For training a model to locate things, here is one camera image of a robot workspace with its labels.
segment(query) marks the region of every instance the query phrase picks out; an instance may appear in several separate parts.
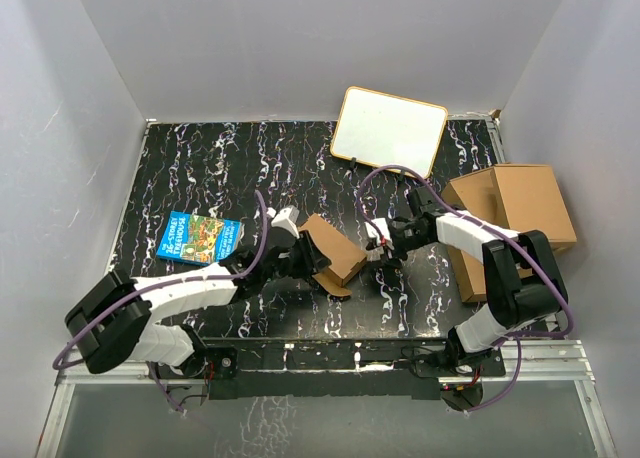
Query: marble tabletop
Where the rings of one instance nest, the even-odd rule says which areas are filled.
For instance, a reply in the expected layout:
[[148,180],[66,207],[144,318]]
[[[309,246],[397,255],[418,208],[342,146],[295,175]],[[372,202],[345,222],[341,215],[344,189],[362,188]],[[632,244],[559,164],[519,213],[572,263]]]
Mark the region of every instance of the marble tabletop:
[[[245,243],[257,243],[260,190],[275,209],[295,205],[299,222],[319,213],[352,241],[365,245],[354,193],[371,171],[349,169],[329,152],[334,122],[154,124],[116,241],[112,264],[132,276],[161,276],[192,266],[156,258],[172,210],[244,223]],[[449,120],[429,179],[441,191],[448,180],[496,163],[483,119]],[[365,200],[376,217],[410,216],[405,195],[413,180],[384,173]],[[177,315],[203,338],[391,338],[446,335],[468,318],[446,248],[434,244],[410,254],[402,270],[367,266],[337,301],[315,282],[283,279],[258,296],[227,307]]]

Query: whiteboard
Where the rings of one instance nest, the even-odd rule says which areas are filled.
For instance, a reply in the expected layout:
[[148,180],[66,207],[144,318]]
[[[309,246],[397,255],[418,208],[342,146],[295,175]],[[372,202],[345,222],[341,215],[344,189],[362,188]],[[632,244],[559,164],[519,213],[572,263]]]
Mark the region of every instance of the whiteboard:
[[375,167],[404,165],[426,178],[447,115],[442,106],[352,86],[344,97],[331,154]]

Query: blue book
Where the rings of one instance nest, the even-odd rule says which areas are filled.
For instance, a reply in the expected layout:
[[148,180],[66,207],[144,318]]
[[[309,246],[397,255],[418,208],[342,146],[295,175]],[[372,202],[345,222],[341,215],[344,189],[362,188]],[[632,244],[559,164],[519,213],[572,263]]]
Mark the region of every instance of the blue book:
[[242,238],[242,223],[172,211],[156,255],[210,265],[229,256]]

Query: brown box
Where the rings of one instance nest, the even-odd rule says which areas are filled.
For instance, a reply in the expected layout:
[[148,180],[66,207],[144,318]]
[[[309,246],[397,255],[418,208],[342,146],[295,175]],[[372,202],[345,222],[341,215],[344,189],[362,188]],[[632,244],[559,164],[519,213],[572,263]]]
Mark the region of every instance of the brown box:
[[[548,165],[492,166],[454,178],[442,198],[503,228],[540,230],[556,252],[577,241],[553,169]],[[486,301],[482,263],[463,251],[448,248],[462,301]]]
[[365,265],[367,254],[320,215],[311,215],[298,229],[309,231],[318,249],[331,260],[331,266],[313,278],[333,296],[350,296],[344,285]]

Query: white wall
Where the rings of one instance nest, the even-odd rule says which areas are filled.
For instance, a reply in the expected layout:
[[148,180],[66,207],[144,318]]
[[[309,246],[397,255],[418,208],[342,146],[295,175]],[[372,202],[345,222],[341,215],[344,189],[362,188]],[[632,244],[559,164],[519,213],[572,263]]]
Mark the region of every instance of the white wall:
[[147,118],[337,118],[359,85],[502,108],[560,0],[82,0]]
[[640,0],[564,0],[509,98],[514,161],[554,166],[580,245],[561,265],[621,457],[638,456]]
[[35,453],[66,312],[103,274],[144,120],[79,0],[0,0],[0,456]]

